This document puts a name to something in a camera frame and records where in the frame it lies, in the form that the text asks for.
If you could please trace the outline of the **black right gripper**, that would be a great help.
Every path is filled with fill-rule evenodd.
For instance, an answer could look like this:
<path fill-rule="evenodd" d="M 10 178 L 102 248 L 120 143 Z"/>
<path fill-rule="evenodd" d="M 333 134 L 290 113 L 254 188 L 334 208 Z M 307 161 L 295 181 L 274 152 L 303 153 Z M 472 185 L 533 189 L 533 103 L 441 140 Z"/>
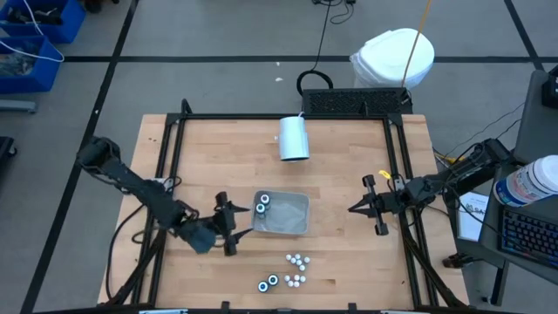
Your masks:
<path fill-rule="evenodd" d="M 389 234 L 382 214 L 393 213 L 398 215 L 410 207 L 417 207 L 424 200 L 424 197 L 420 196 L 424 191 L 423 178 L 409 180 L 403 189 L 381 194 L 377 194 L 374 189 L 376 182 L 372 174 L 364 176 L 362 183 L 368 193 L 363 195 L 362 199 L 355 205 L 349 207 L 348 211 L 354 214 L 366 215 L 369 218 L 375 218 L 376 225 L 374 229 L 378 236 L 387 236 Z"/>

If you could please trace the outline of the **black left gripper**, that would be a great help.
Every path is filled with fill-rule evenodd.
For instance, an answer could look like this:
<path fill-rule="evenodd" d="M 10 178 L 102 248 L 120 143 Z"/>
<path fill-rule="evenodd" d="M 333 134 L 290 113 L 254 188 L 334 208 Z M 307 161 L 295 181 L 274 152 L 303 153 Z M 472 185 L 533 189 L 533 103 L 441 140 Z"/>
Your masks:
<path fill-rule="evenodd" d="M 180 221 L 179 238 L 187 242 L 198 254 L 206 254 L 217 245 L 217 238 L 223 240 L 222 247 L 226 256 L 237 253 L 236 244 L 250 233 L 252 229 L 245 229 L 232 234 L 236 228 L 235 213 L 249 212 L 250 208 L 234 205 L 228 199 L 226 192 L 215 196 L 214 214 L 200 218 L 200 212 L 180 201 L 184 209 L 184 217 Z"/>

